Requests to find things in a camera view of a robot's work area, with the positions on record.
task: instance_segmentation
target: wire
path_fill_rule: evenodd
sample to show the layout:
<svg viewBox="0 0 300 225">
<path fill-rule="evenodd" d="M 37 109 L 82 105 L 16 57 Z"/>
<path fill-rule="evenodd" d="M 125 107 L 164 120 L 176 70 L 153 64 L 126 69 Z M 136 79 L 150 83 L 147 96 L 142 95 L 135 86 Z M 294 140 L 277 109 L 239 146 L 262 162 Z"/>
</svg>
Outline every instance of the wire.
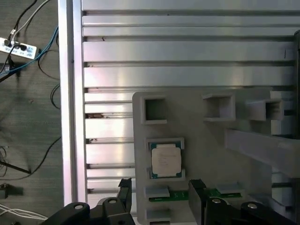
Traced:
<svg viewBox="0 0 300 225">
<path fill-rule="evenodd" d="M 12 73 L 12 72 L 15 72 L 15 71 L 18 71 L 19 69 L 22 69 L 28 65 L 30 65 L 31 63 L 35 62 L 36 60 L 38 60 L 43 54 L 45 54 L 45 52 L 51 47 L 54 39 L 55 39 L 55 36 L 57 35 L 57 32 L 58 32 L 58 27 L 56 27 L 56 29 L 54 30 L 54 34 L 52 36 L 52 38 L 50 39 L 50 42 L 47 44 L 47 46 L 42 50 L 42 52 L 35 58 L 33 59 L 32 61 L 18 67 L 18 68 L 15 68 L 15 69 L 11 69 L 9 71 L 6 71 L 6 72 L 3 72 L 3 73 L 0 73 L 0 75 L 4 75 L 4 74 L 8 74 L 8 73 Z"/>
<path fill-rule="evenodd" d="M 48 2 L 49 2 L 50 0 L 46 0 L 46 1 L 44 1 L 34 12 L 33 12 L 33 14 L 29 17 L 29 19 L 25 22 L 25 24 L 20 28 L 20 29 L 18 29 L 15 33 L 14 33 L 14 35 L 13 35 L 13 38 L 12 38 L 12 40 L 14 41 L 15 40 L 15 37 L 16 37 L 16 35 L 24 28 L 24 27 L 26 27 L 26 25 L 30 22 L 30 20 L 36 15 L 36 13 L 38 13 L 38 11 L 45 5 L 45 4 L 47 4 Z"/>
<path fill-rule="evenodd" d="M 40 70 L 43 74 L 45 74 L 46 76 L 48 76 L 48 77 L 50 77 L 51 79 L 54 79 L 54 80 L 60 80 L 59 78 L 56 78 L 56 77 L 53 77 L 53 76 L 47 74 L 47 73 L 42 69 L 42 67 L 41 67 L 41 60 L 43 59 L 43 56 L 45 56 L 45 55 L 46 55 L 47 53 L 49 53 L 49 52 L 57 52 L 57 51 L 55 51 L 55 50 L 48 50 L 48 51 L 46 51 L 46 52 L 45 52 L 45 53 L 37 60 L 37 66 L 38 66 L 39 70 Z"/>
<path fill-rule="evenodd" d="M 27 11 L 29 10 L 29 9 L 31 9 L 31 7 L 33 7 L 34 6 L 34 4 L 36 4 L 36 2 L 37 2 L 38 0 L 34 0 L 33 1 L 33 3 L 31 3 L 20 15 L 19 15 L 19 18 L 17 19 L 17 21 L 15 22 L 15 26 L 14 26 L 14 28 L 13 28 L 13 30 L 12 30 L 12 32 L 9 34 L 9 36 L 8 36 L 8 40 L 10 40 L 10 38 L 11 38 L 11 35 L 16 31 L 16 30 L 18 30 L 18 28 L 19 28 L 19 23 L 20 23 L 20 20 L 21 20 L 21 18 L 24 16 L 24 14 L 25 13 L 27 13 Z"/>
<path fill-rule="evenodd" d="M 15 214 L 20 217 L 24 218 L 32 218 L 32 219 L 40 219 L 40 220 L 47 220 L 48 218 L 44 215 L 38 214 L 36 212 L 30 212 L 26 210 L 21 210 L 21 209 L 11 209 L 5 205 L 0 204 L 0 210 L 3 210 L 3 212 L 0 214 L 2 216 L 3 214 L 9 212 L 12 214 Z"/>
<path fill-rule="evenodd" d="M 6 60 L 5 60 L 4 64 L 3 64 L 3 66 L 2 66 L 2 68 L 1 68 L 1 70 L 0 70 L 0 74 L 4 71 L 4 68 L 5 68 L 5 66 L 6 66 L 6 64 L 7 64 L 8 60 L 9 60 L 9 57 L 10 57 L 11 53 L 13 52 L 13 50 L 14 50 L 16 47 L 20 47 L 20 46 L 21 46 L 21 45 L 14 45 L 14 46 L 11 48 L 10 52 L 8 53 L 8 55 L 7 55 L 7 57 L 6 57 Z"/>
<path fill-rule="evenodd" d="M 60 109 L 60 107 L 56 105 L 56 103 L 54 102 L 54 99 L 53 99 L 53 98 L 54 98 L 55 92 L 56 92 L 59 88 L 60 88 L 60 84 L 57 84 L 57 85 L 52 89 L 51 94 L 50 94 L 50 101 L 51 101 L 52 105 L 53 105 L 55 108 L 57 108 L 57 109 Z"/>
<path fill-rule="evenodd" d="M 60 40 L 59 40 L 59 35 L 58 35 L 58 33 L 57 33 L 55 42 L 56 42 L 56 45 L 59 47 L 59 46 L 60 46 Z"/>
<path fill-rule="evenodd" d="M 4 162 L 6 163 L 5 159 L 6 159 L 7 153 L 6 153 L 6 149 L 3 146 L 0 146 L 0 162 Z M 3 175 L 1 175 L 1 177 L 4 177 L 6 175 L 6 172 L 8 171 L 8 167 L 4 166 L 4 165 L 0 165 L 0 171 L 5 167 L 5 171 L 3 173 Z"/>
<path fill-rule="evenodd" d="M 46 160 L 46 158 L 47 158 L 47 156 L 48 156 L 49 151 L 51 150 L 51 148 L 53 147 L 53 145 L 55 145 L 56 142 L 58 142 L 60 139 L 61 139 L 61 136 L 60 136 L 59 138 L 57 138 L 57 139 L 56 139 L 56 140 L 48 147 L 48 149 L 47 149 L 47 151 L 46 151 L 46 153 L 45 153 L 45 155 L 44 155 L 42 161 L 41 161 L 41 162 L 39 163 L 39 165 L 35 168 L 35 170 L 32 171 L 31 174 L 29 174 L 29 175 L 27 175 L 27 176 L 25 176 L 25 177 L 21 177 L 21 178 L 15 178 L 15 179 L 0 179 L 0 180 L 23 180 L 23 179 L 25 179 L 25 178 L 27 178 L 27 177 L 32 176 L 32 175 L 33 175 L 36 171 L 38 171 L 39 168 L 43 165 L 44 161 Z"/>
</svg>

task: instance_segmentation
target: metal panel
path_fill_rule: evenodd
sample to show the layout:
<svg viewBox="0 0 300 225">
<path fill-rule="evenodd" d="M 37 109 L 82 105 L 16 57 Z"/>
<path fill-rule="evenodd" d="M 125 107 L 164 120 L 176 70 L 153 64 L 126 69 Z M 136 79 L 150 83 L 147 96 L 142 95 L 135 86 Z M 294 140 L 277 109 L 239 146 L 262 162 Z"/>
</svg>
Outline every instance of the metal panel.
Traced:
<svg viewBox="0 0 300 225">
<path fill-rule="evenodd" d="M 86 103 L 132 102 L 133 94 L 134 92 L 118 92 L 118 91 L 114 91 L 113 93 L 85 93 L 84 100 Z"/>
<path fill-rule="evenodd" d="M 155 36 L 196 36 L 198 38 L 291 38 L 300 27 L 84 27 L 86 37 L 155 37 Z"/>
<path fill-rule="evenodd" d="M 291 85 L 293 82 L 292 67 L 88 67 L 84 74 L 86 88 L 278 86 Z"/>
<path fill-rule="evenodd" d="M 134 166 L 133 143 L 87 144 L 86 163 L 103 167 Z"/>
<path fill-rule="evenodd" d="M 85 104 L 85 113 L 132 113 L 131 103 Z"/>
<path fill-rule="evenodd" d="M 289 0 L 288 3 L 281 0 L 247 1 L 247 0 L 84 0 L 83 10 L 199 10 L 219 11 L 232 10 L 245 12 L 284 12 L 292 13 L 298 11 L 300 2 Z"/>
<path fill-rule="evenodd" d="M 88 169 L 87 170 L 87 178 L 95 179 L 95 178 L 134 178 L 135 177 L 135 169 Z"/>
<path fill-rule="evenodd" d="M 93 189 L 97 192 L 119 190 L 120 179 L 92 179 L 88 180 L 88 189 Z M 135 191 L 135 178 L 132 179 L 132 191 Z"/>
<path fill-rule="evenodd" d="M 255 41 L 84 42 L 83 58 L 85 62 L 288 61 L 293 60 L 293 45 Z"/>
<path fill-rule="evenodd" d="M 297 16 L 147 16 L 147 15 L 87 15 L 82 18 L 84 26 L 182 26 L 182 27 L 299 27 Z"/>
<path fill-rule="evenodd" d="M 133 138 L 132 118 L 86 119 L 86 138 Z"/>
</svg>

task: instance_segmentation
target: screw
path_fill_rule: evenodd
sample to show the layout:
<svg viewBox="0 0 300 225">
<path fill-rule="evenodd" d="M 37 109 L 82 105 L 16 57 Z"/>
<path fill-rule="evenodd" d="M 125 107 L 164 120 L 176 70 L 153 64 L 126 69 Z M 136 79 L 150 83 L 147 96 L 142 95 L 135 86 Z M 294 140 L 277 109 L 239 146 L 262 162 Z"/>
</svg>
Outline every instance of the screw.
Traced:
<svg viewBox="0 0 300 225">
<path fill-rule="evenodd" d="M 212 202 L 213 202 L 213 203 L 221 203 L 221 200 L 220 200 L 220 199 L 217 199 L 217 198 L 214 198 L 214 199 L 212 200 Z"/>
<path fill-rule="evenodd" d="M 248 207 L 254 210 L 257 209 L 257 206 L 253 203 L 248 204 Z"/>
<path fill-rule="evenodd" d="M 82 209 L 82 208 L 83 208 L 82 205 L 77 205 L 77 206 L 75 206 L 75 209 L 76 209 L 76 210 L 80 210 L 80 209 Z"/>
</svg>

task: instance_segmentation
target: black cable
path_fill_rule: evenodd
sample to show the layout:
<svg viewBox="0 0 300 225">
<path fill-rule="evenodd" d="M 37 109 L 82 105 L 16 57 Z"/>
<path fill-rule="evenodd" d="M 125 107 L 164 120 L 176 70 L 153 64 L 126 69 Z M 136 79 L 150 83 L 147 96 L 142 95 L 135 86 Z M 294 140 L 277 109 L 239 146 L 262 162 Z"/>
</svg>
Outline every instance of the black cable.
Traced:
<svg viewBox="0 0 300 225">
<path fill-rule="evenodd" d="M 55 92 L 56 92 L 59 88 L 60 88 L 60 84 L 57 84 L 57 85 L 52 89 L 51 94 L 50 94 L 50 101 L 51 101 L 51 104 L 52 104 L 55 108 L 57 108 L 57 109 L 60 109 L 60 107 L 56 105 L 56 103 L 54 102 L 54 99 L 53 99 L 53 98 L 54 98 Z"/>
<path fill-rule="evenodd" d="M 0 146 L 0 162 L 4 162 L 6 163 L 5 159 L 6 159 L 7 153 L 4 147 Z M 5 171 L 4 173 L 0 176 L 0 177 L 4 177 L 6 175 L 6 172 L 8 170 L 7 166 L 4 165 L 0 165 L 0 171 L 5 167 Z"/>
<path fill-rule="evenodd" d="M 27 13 L 27 11 L 29 10 L 29 9 L 31 9 L 31 7 L 33 7 L 34 6 L 34 4 L 36 4 L 36 2 L 37 2 L 38 0 L 34 0 L 33 1 L 33 3 L 31 3 L 20 15 L 19 15 L 19 18 L 17 19 L 17 21 L 15 22 L 15 26 L 14 26 L 14 30 L 18 30 L 18 28 L 19 28 L 19 23 L 20 23 L 20 20 L 21 20 L 21 18 L 24 16 L 24 14 L 25 13 Z"/>
<path fill-rule="evenodd" d="M 59 34 L 57 33 L 57 36 L 56 36 L 56 45 L 59 47 L 60 46 L 60 40 L 59 40 Z"/>
<path fill-rule="evenodd" d="M 37 60 L 37 66 L 38 66 L 38 68 L 39 68 L 39 70 L 43 73 L 43 74 L 45 74 L 46 76 L 48 76 L 49 78 L 51 78 L 51 79 L 54 79 L 54 80 L 60 80 L 59 78 L 56 78 L 56 77 L 53 77 L 53 76 L 51 76 L 51 75 L 49 75 L 48 73 L 46 73 L 43 69 L 42 69 L 42 67 L 41 67 L 41 60 L 42 60 L 42 58 L 44 58 L 44 56 L 46 55 L 46 53 L 49 53 L 49 52 L 56 52 L 55 50 L 48 50 L 48 51 L 46 51 L 43 55 L 41 55 L 41 57 L 39 57 L 38 58 L 38 60 Z"/>
<path fill-rule="evenodd" d="M 28 178 L 28 177 L 32 176 L 32 175 L 33 175 L 36 171 L 38 171 L 39 168 L 43 165 L 44 161 L 46 160 L 46 158 L 47 158 L 47 156 L 48 156 L 49 151 L 51 150 L 51 148 L 53 147 L 53 145 L 55 145 L 60 139 L 61 139 L 61 137 L 57 138 L 57 139 L 56 139 L 56 140 L 48 147 L 48 149 L 47 149 L 47 151 L 46 151 L 46 153 L 45 153 L 45 155 L 44 155 L 42 161 L 41 161 L 41 162 L 39 163 L 39 165 L 35 168 L 35 170 L 32 171 L 31 174 L 29 174 L 29 175 L 27 175 L 27 176 L 25 176 L 25 177 L 21 177 L 21 178 L 15 178 L 15 179 L 0 179 L 0 180 L 23 180 L 23 179 L 25 179 L 25 178 Z"/>
</svg>

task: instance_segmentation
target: black bracket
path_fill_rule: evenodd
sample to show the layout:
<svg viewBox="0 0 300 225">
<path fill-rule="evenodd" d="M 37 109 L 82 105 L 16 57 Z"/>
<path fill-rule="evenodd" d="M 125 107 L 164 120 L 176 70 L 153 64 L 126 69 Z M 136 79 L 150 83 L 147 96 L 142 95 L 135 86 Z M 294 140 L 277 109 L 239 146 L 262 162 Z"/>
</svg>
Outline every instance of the black bracket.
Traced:
<svg viewBox="0 0 300 225">
<path fill-rule="evenodd" d="M 134 225 L 130 214 L 131 179 L 122 179 L 119 187 L 117 197 L 107 198 L 93 209 L 83 202 L 71 203 L 41 225 Z"/>
</svg>

